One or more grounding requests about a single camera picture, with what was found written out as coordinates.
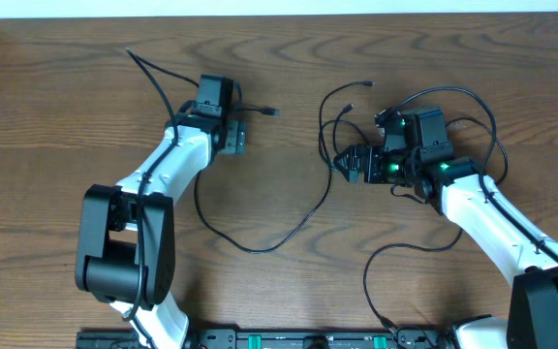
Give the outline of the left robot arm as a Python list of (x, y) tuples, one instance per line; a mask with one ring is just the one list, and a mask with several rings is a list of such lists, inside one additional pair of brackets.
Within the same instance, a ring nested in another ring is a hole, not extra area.
[(151, 155), (113, 186), (85, 193), (75, 282), (117, 310), (127, 332), (83, 331), (78, 348), (198, 348), (198, 334), (171, 294), (175, 267), (173, 206), (219, 153), (239, 154), (244, 125), (230, 115), (242, 92), (232, 79), (203, 75), (194, 100), (166, 125)]

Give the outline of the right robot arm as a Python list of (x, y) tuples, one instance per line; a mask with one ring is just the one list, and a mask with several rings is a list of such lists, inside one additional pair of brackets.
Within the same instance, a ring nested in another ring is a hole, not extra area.
[(452, 325), (435, 339), (410, 339), (395, 328), (400, 348), (558, 348), (558, 242), (542, 232), (482, 174), (458, 158), (438, 108), (382, 111), (375, 117), (384, 141), (338, 153), (334, 168), (348, 181), (414, 189), (467, 233), (511, 285), (509, 316), (478, 316)]

